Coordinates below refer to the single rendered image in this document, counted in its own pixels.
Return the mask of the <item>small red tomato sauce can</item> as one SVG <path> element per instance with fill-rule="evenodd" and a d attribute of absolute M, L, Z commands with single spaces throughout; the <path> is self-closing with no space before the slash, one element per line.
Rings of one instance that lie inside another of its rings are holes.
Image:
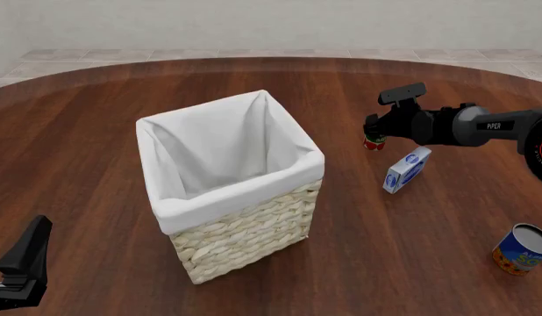
<path fill-rule="evenodd" d="M 377 133 L 365 133 L 363 147 L 370 151 L 381 151 L 386 143 L 387 136 Z"/>

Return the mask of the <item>blue and yellow soup can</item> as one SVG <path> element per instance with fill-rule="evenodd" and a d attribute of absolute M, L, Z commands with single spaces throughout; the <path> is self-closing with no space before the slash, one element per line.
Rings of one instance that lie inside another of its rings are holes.
<path fill-rule="evenodd" d="M 513 276 L 525 276 L 542 262 L 542 230 L 515 224 L 492 250 L 494 262 Z"/>

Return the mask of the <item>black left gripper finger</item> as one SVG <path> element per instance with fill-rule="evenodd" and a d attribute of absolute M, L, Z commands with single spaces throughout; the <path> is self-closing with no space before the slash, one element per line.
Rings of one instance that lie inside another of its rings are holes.
<path fill-rule="evenodd" d="M 23 287 L 29 281 L 47 284 L 46 252 L 53 223 L 37 215 L 21 237 L 0 258 L 0 287 Z"/>

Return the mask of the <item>woven basket with white liner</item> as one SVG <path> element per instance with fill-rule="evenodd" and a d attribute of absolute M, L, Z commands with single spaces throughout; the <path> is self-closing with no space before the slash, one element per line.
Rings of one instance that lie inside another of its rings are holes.
<path fill-rule="evenodd" d="M 325 158 L 267 91 L 140 118 L 146 193 L 193 284 L 309 235 Z"/>

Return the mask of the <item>small flat plate on stalk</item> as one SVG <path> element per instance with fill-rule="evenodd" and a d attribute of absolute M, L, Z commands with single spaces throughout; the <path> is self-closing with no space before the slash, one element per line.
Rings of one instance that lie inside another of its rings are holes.
<path fill-rule="evenodd" d="M 426 93 L 424 83 L 413 83 L 394 89 L 382 91 L 377 99 L 380 105 L 391 105 L 396 108 L 419 109 L 417 98 Z"/>

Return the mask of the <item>blue and white food box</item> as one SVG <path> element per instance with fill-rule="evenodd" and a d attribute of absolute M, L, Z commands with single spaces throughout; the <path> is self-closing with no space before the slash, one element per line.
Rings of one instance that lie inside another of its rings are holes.
<path fill-rule="evenodd" d="M 427 147 L 417 147 L 407 154 L 388 169 L 382 188 L 389 194 L 395 194 L 423 170 L 430 154 Z"/>

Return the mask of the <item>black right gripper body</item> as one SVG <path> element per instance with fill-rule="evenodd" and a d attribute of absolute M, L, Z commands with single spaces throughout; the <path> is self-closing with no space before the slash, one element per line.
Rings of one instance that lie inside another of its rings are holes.
<path fill-rule="evenodd" d="M 418 107 L 393 105 L 389 112 L 379 118 L 380 135 L 411 140 L 412 120 L 417 113 Z"/>

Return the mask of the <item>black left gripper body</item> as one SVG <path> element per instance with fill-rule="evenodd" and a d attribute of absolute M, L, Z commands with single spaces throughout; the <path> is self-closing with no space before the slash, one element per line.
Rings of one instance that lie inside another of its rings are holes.
<path fill-rule="evenodd" d="M 0 282 L 0 311 L 37 307 L 46 291 L 46 283 L 29 276 L 6 276 Z"/>

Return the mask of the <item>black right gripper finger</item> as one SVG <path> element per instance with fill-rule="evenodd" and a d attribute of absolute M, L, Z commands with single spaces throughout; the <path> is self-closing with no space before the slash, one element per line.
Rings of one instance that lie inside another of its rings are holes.
<path fill-rule="evenodd" d="M 365 118 L 363 131 L 366 136 L 380 136 L 381 135 L 381 130 L 378 127 L 378 120 L 379 120 L 379 117 L 376 113 L 372 115 L 368 115 Z"/>

